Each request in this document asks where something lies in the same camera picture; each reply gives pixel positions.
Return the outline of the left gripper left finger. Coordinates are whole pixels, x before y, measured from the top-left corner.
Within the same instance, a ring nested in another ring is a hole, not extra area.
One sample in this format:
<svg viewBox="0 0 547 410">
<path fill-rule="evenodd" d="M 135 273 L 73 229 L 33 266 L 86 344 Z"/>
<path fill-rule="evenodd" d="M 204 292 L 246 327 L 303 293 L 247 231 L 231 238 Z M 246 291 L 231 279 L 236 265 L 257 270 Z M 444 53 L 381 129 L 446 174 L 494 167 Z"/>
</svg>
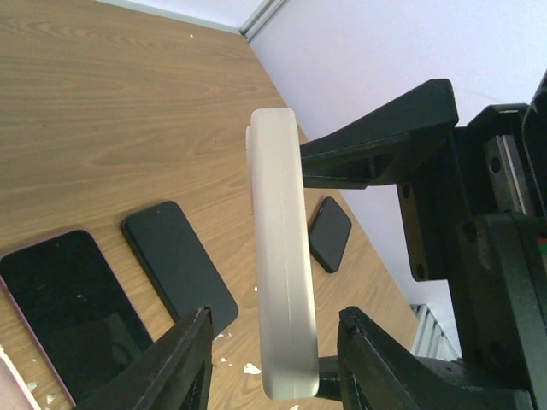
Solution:
<svg viewBox="0 0 547 410">
<path fill-rule="evenodd" d="M 78 409 L 205 409 L 212 376 L 211 309 L 179 320 Z"/>
</svg>

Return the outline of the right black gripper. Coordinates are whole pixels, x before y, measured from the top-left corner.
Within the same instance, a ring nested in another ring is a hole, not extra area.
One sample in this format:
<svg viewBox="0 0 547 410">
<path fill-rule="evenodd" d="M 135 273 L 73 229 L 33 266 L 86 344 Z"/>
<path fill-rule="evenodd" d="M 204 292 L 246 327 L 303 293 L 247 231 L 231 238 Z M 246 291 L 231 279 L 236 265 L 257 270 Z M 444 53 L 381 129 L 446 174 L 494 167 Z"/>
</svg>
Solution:
<svg viewBox="0 0 547 410">
<path fill-rule="evenodd" d="M 397 187 L 412 273 L 448 282 L 466 362 L 544 384 L 546 88 L 457 121 L 447 79 L 403 98 L 417 160 Z"/>
</svg>

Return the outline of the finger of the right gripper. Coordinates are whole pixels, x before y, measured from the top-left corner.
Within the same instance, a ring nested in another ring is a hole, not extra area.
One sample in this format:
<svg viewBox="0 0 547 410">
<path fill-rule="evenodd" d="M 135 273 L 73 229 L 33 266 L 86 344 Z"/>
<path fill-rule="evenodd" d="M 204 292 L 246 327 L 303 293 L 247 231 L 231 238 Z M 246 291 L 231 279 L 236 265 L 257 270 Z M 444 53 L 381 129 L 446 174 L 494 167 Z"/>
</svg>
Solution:
<svg viewBox="0 0 547 410">
<path fill-rule="evenodd" d="M 306 188 L 363 190 L 403 182 L 458 122 L 448 79 L 430 79 L 325 137 L 300 146 Z"/>
</svg>

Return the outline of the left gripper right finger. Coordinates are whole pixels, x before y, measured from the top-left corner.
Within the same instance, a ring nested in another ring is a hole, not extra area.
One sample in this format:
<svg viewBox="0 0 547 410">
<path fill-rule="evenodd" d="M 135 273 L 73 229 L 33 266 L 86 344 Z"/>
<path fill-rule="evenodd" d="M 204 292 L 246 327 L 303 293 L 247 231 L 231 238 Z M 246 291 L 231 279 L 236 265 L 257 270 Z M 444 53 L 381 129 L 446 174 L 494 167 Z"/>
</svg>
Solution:
<svg viewBox="0 0 547 410">
<path fill-rule="evenodd" d="M 344 408 L 532 409 L 530 394 L 462 362 L 416 357 L 357 307 L 339 312 Z"/>
</svg>

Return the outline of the purple black phone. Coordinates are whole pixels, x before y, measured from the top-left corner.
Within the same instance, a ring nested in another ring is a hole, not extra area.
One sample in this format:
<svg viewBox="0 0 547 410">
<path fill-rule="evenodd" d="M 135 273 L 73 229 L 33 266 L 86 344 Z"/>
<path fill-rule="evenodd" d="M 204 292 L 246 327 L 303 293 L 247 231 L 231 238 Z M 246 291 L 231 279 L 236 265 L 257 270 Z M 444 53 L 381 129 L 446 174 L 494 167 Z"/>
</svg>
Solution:
<svg viewBox="0 0 547 410">
<path fill-rule="evenodd" d="M 152 344 L 88 231 L 67 231 L 4 255 L 1 282 L 74 404 Z"/>
</svg>

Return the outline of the black phone from blue case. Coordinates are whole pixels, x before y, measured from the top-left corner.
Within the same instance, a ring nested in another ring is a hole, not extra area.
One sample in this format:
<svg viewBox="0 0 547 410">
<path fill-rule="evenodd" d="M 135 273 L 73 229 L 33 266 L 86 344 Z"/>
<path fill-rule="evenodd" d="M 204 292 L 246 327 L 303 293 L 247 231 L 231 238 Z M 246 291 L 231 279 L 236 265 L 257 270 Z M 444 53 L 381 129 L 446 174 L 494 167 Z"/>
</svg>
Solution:
<svg viewBox="0 0 547 410">
<path fill-rule="evenodd" d="M 238 304 L 176 202 L 129 214 L 121 231 L 174 321 L 209 307 L 218 337 L 238 317 Z"/>
</svg>

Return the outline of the pink phone case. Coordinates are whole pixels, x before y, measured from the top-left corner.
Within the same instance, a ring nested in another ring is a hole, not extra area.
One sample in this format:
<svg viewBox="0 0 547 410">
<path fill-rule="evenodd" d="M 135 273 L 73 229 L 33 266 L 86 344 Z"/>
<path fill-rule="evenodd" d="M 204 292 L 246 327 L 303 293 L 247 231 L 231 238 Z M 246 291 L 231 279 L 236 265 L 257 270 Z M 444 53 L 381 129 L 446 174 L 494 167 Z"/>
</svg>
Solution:
<svg viewBox="0 0 547 410">
<path fill-rule="evenodd" d="M 39 409 L 21 375 L 1 348 L 1 408 Z"/>
</svg>

